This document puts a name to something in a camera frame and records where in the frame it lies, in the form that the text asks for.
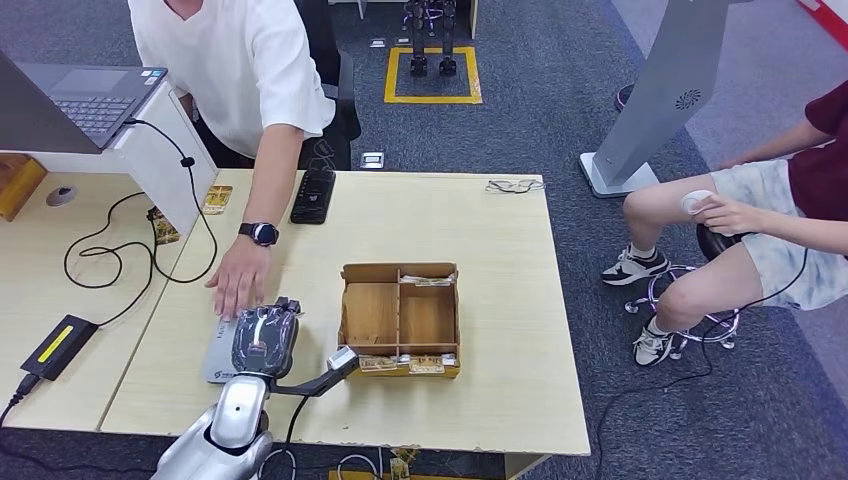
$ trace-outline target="knee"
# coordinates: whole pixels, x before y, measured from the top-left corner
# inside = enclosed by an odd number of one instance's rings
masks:
[[[693,319],[700,319],[710,313],[703,296],[697,290],[686,285],[683,279],[672,283],[660,296],[657,311],[667,321],[675,324],[675,327],[684,330],[691,328]]]
[[[650,205],[650,192],[636,190],[624,199],[624,216],[628,219],[648,220],[651,212]]]

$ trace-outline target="smartwatch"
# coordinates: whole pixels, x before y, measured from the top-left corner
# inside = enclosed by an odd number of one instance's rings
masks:
[[[270,223],[242,223],[239,227],[240,235],[247,235],[253,242],[261,247],[270,247],[277,243],[280,232]]]

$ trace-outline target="black remote control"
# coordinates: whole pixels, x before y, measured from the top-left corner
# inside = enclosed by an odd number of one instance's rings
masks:
[[[332,170],[304,172],[292,206],[291,222],[309,225],[324,223],[335,183],[336,172]]]

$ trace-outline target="sneaker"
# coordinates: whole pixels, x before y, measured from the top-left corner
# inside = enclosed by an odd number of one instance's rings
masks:
[[[636,280],[653,277],[668,271],[669,263],[659,250],[651,258],[641,258],[630,253],[630,247],[618,256],[618,263],[604,270],[601,281],[607,285],[630,285]]]
[[[636,360],[636,364],[640,367],[650,367],[665,360],[671,353],[672,338],[674,338],[673,333],[657,335],[648,330],[648,326],[645,325],[642,328],[642,335],[633,342],[633,359]]]

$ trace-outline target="white sock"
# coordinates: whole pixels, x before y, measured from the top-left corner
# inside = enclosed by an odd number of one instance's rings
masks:
[[[657,252],[657,247],[651,247],[650,250],[639,250],[632,243],[630,244],[630,254],[639,258],[651,258]]]
[[[654,317],[648,323],[648,331],[653,333],[654,335],[659,335],[661,337],[664,337],[664,336],[669,335],[671,333],[671,332],[664,332],[664,331],[660,330],[659,327],[657,327],[657,316],[656,315],[654,315]]]

